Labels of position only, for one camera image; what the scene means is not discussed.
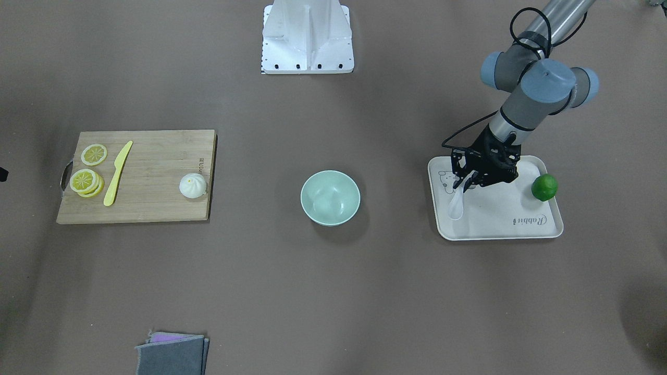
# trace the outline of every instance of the stacked lemon slices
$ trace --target stacked lemon slices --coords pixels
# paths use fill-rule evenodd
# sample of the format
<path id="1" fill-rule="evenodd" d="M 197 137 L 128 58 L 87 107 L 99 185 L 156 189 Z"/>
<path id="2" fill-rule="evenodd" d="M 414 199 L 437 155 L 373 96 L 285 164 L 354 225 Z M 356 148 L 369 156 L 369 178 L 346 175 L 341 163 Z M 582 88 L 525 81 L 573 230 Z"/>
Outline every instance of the stacked lemon slices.
<path id="1" fill-rule="evenodd" d="M 107 148 L 94 144 L 81 153 L 81 161 L 88 166 L 95 166 L 107 158 Z M 104 189 L 104 179 L 92 169 L 79 169 L 69 180 L 69 187 L 83 198 L 92 198 Z"/>

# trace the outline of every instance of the white mounting bracket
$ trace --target white mounting bracket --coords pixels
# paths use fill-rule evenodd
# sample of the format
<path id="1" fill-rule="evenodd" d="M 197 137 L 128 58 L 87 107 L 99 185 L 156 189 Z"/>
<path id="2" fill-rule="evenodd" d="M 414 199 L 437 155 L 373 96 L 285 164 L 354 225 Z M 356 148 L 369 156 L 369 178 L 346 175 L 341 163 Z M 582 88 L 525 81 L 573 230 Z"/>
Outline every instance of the white mounting bracket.
<path id="1" fill-rule="evenodd" d="M 350 9 L 338 0 L 275 0 L 264 8 L 261 72 L 334 74 L 354 69 Z"/>

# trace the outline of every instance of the blue joint cap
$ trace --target blue joint cap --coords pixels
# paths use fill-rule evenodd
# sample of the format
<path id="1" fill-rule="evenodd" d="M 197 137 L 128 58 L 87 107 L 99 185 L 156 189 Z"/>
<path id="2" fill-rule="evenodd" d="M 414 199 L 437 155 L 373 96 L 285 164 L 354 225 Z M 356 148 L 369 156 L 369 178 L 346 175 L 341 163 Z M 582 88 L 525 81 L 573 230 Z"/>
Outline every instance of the blue joint cap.
<path id="1" fill-rule="evenodd" d="M 581 105 L 584 105 L 588 103 L 591 99 L 593 99 L 597 94 L 598 91 L 600 90 L 600 79 L 598 78 L 598 75 L 595 74 L 593 69 L 583 67 L 581 70 L 586 72 L 586 75 L 588 75 L 588 81 L 590 82 L 590 88 L 588 89 L 588 95 L 586 96 L 586 99 L 584 100 Z"/>
<path id="2" fill-rule="evenodd" d="M 570 94 L 577 78 L 569 67 L 556 60 L 536 62 L 521 79 L 521 90 L 534 101 L 557 103 Z"/>
<path id="3" fill-rule="evenodd" d="M 488 55 L 484 62 L 482 63 L 482 69 L 480 70 L 480 78 L 485 85 L 498 89 L 496 87 L 496 62 L 498 61 L 498 56 L 502 52 L 493 52 Z"/>

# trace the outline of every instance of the green lime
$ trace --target green lime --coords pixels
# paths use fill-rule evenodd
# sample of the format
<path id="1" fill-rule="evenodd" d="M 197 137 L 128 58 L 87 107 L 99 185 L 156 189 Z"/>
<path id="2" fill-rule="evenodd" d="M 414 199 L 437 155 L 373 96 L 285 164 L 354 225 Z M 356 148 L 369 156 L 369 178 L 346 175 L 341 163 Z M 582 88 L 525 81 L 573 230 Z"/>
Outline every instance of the green lime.
<path id="1" fill-rule="evenodd" d="M 533 181 L 533 186 L 530 187 L 530 191 L 535 198 L 546 202 L 556 195 L 556 191 L 558 191 L 558 181 L 556 181 L 554 176 L 545 173 Z"/>

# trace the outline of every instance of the cutting board handle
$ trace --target cutting board handle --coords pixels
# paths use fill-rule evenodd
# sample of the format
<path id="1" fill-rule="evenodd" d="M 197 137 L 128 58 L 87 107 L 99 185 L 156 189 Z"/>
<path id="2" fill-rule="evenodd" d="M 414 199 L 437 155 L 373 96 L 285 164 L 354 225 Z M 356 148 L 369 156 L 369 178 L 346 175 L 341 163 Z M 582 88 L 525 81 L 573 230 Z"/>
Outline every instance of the cutting board handle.
<path id="1" fill-rule="evenodd" d="M 69 163 L 65 166 L 63 170 L 63 177 L 60 178 L 60 188 L 65 193 L 65 188 L 67 187 L 67 180 L 69 180 L 69 175 L 72 173 L 72 167 L 74 166 L 74 159 L 70 160 Z"/>

